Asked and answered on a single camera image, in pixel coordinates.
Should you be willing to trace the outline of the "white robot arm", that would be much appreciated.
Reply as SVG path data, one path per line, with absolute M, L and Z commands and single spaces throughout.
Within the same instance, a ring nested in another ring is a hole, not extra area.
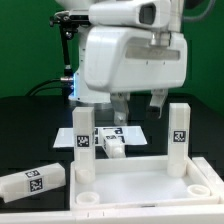
M 184 22 L 206 18 L 216 0 L 55 0 L 55 17 L 66 32 L 80 32 L 85 104 L 109 102 L 114 123 L 128 121 L 132 92 L 150 91 L 149 111 L 159 118 L 168 91 L 182 86 L 187 72 Z

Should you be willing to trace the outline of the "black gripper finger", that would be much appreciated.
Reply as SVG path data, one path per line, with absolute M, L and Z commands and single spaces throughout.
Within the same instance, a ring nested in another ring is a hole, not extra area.
M 167 89 L 154 89 L 151 91 L 152 97 L 147 106 L 148 116 L 151 119 L 160 119 L 162 116 L 163 105 L 168 96 Z
M 111 93 L 110 100 L 114 109 L 114 124 L 117 126 L 126 126 L 128 122 L 130 100 L 129 93 Z

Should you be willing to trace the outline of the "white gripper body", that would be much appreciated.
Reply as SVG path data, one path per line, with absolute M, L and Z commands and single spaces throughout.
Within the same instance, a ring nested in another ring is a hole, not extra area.
M 151 46 L 152 38 L 152 32 L 136 28 L 92 28 L 84 60 L 87 86 L 109 93 L 182 86 L 187 70 L 185 38 L 173 33 L 167 47 Z

